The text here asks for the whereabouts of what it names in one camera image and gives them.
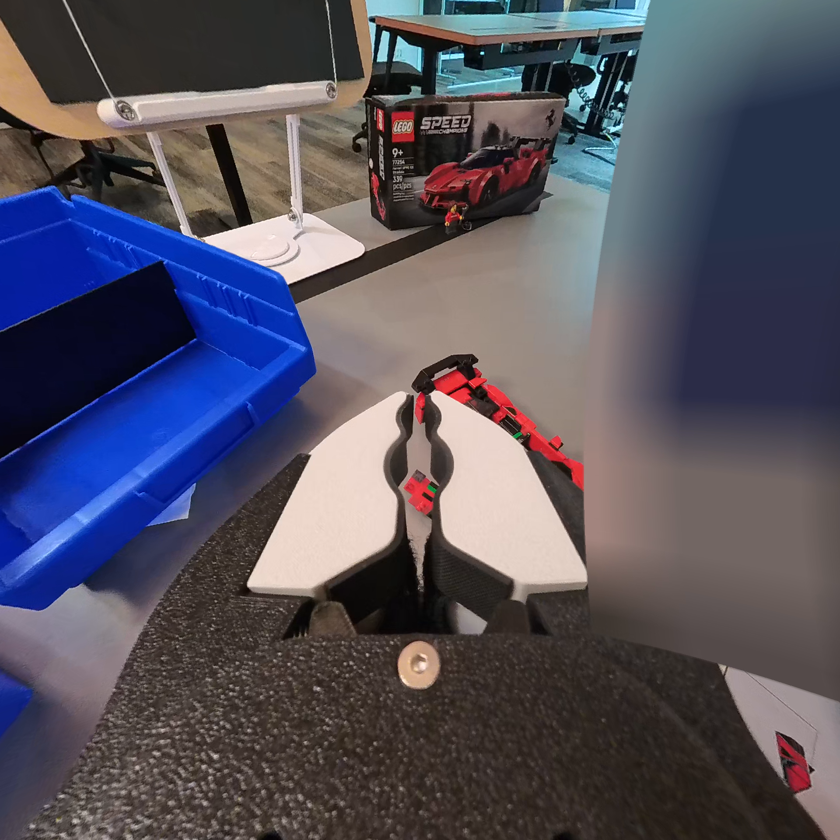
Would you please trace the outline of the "lego set box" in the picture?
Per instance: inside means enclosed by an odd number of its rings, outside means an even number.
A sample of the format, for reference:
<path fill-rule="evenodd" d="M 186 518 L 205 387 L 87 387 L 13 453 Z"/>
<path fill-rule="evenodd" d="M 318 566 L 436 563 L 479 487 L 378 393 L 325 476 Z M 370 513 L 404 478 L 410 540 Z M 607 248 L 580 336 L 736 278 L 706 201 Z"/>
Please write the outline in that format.
<path fill-rule="evenodd" d="M 367 100 L 371 216 L 447 235 L 536 211 L 564 114 L 545 92 Z"/>

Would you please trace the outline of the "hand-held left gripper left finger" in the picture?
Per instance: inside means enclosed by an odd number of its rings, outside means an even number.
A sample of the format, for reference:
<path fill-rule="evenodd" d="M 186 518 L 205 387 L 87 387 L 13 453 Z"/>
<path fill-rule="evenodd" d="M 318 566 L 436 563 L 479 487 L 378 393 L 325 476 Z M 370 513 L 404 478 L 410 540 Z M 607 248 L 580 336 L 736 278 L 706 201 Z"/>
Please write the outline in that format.
<path fill-rule="evenodd" d="M 334 429 L 305 459 L 247 588 L 258 595 L 385 609 L 409 588 L 414 561 L 400 483 L 414 399 L 395 392 Z"/>

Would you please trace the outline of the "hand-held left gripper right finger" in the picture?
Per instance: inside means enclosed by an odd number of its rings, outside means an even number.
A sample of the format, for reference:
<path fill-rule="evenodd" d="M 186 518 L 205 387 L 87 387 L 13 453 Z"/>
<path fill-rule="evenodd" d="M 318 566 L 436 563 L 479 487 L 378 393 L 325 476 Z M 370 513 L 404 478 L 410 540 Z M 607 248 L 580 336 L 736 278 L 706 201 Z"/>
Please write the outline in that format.
<path fill-rule="evenodd" d="M 424 426 L 437 489 L 424 552 L 425 612 L 489 621 L 499 604 L 586 592 L 583 491 L 544 456 L 446 395 Z"/>

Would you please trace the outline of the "red black green lego assembly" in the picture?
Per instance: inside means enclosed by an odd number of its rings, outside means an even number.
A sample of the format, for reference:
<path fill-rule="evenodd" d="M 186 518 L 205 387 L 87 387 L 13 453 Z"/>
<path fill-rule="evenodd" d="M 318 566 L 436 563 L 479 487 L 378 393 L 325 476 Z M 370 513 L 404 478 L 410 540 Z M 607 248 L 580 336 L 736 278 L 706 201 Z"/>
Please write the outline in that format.
<path fill-rule="evenodd" d="M 438 485 L 423 472 L 416 469 L 403 486 L 408 501 L 419 513 L 431 518 L 438 494 Z"/>

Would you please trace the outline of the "red lego car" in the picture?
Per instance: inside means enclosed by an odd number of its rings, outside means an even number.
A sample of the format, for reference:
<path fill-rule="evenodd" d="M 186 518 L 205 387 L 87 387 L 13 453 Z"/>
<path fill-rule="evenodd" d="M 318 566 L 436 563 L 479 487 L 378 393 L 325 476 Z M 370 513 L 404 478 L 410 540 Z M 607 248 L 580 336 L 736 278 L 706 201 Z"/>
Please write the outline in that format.
<path fill-rule="evenodd" d="M 424 423 L 428 397 L 440 392 L 504 429 L 528 451 L 547 458 L 583 489 L 584 466 L 564 452 L 562 437 L 543 435 L 538 425 L 517 408 L 506 393 L 489 383 L 476 367 L 477 363 L 478 358 L 472 353 L 454 353 L 420 370 L 412 383 L 416 393 L 416 420 Z"/>

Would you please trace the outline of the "lego instruction booklet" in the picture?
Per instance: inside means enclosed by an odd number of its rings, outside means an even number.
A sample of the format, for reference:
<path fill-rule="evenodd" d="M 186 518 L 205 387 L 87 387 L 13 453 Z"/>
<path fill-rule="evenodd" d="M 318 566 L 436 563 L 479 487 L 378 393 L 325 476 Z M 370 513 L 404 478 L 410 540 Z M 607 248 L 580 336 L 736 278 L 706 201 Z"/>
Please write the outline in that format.
<path fill-rule="evenodd" d="M 839 703 L 720 666 L 752 738 L 825 838 L 839 838 Z"/>

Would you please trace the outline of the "black bin divider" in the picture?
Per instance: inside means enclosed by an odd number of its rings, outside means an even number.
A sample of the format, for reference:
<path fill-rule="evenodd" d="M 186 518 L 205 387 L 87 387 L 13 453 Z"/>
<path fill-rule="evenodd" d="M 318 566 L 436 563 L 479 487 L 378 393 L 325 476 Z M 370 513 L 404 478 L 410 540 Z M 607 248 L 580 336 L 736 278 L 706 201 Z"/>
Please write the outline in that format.
<path fill-rule="evenodd" d="M 162 261 L 1 332 L 1 456 L 196 338 Z"/>

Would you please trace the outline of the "black office chair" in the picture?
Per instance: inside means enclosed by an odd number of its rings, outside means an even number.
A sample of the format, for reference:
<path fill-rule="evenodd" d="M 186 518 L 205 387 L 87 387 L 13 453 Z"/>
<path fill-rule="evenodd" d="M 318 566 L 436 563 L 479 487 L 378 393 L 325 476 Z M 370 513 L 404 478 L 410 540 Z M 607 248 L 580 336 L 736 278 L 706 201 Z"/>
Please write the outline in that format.
<path fill-rule="evenodd" d="M 361 129 L 352 138 L 352 149 L 355 152 L 360 152 L 361 146 L 359 141 L 365 139 L 367 136 L 368 122 L 367 122 L 367 105 L 368 99 L 375 96 L 406 96 L 412 92 L 413 88 L 420 88 L 423 83 L 423 75 L 420 70 L 417 70 L 412 65 L 401 61 L 393 61 L 391 70 L 387 70 L 388 65 L 385 61 L 373 61 L 371 69 L 371 79 L 364 96 L 364 121 Z"/>
<path fill-rule="evenodd" d="M 554 65 L 550 87 L 568 99 L 574 91 L 581 100 L 585 120 L 563 112 L 562 131 L 574 144 L 579 134 L 613 142 L 621 137 L 637 54 L 606 56 L 596 67 L 566 61 Z"/>

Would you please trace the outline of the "blue plastic bin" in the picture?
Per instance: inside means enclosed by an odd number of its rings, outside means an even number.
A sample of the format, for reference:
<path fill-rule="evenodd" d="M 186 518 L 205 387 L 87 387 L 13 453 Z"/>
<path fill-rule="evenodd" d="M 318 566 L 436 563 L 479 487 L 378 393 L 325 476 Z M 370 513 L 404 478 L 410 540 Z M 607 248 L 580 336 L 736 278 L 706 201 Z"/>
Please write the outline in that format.
<path fill-rule="evenodd" d="M 84 582 L 316 366 L 285 278 L 54 187 L 2 200 L 2 330 L 164 262 L 196 338 L 2 457 L 1 601 Z"/>
<path fill-rule="evenodd" d="M 31 701 L 34 691 L 32 687 L 12 677 L 3 670 L 0 675 L 0 683 L 0 734 L 3 737 Z"/>

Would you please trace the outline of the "white stand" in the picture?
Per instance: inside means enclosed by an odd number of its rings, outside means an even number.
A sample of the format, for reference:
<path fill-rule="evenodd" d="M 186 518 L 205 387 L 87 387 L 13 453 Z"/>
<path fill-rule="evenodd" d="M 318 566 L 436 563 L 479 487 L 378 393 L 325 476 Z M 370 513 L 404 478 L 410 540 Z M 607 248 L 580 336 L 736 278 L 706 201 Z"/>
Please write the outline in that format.
<path fill-rule="evenodd" d="M 303 210 L 301 174 L 301 109 L 325 106 L 338 96 L 333 79 L 280 83 L 225 91 L 183 91 L 146 96 L 110 96 L 97 104 L 98 118 L 113 129 L 161 128 L 188 120 L 287 112 L 290 210 L 285 215 L 250 224 L 206 239 L 210 245 L 274 270 L 292 285 L 324 270 L 360 258 L 357 239 Z"/>

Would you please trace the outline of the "white paper slip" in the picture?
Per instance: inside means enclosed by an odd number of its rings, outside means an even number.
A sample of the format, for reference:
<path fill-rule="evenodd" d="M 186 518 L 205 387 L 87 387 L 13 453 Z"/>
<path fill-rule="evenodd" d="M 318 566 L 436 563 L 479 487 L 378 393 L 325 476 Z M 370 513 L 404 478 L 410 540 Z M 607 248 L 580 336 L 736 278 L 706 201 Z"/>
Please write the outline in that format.
<path fill-rule="evenodd" d="M 149 522 L 147 528 L 166 523 L 183 521 L 189 518 L 196 484 L 189 486 L 178 498 L 166 507 L 157 517 Z"/>

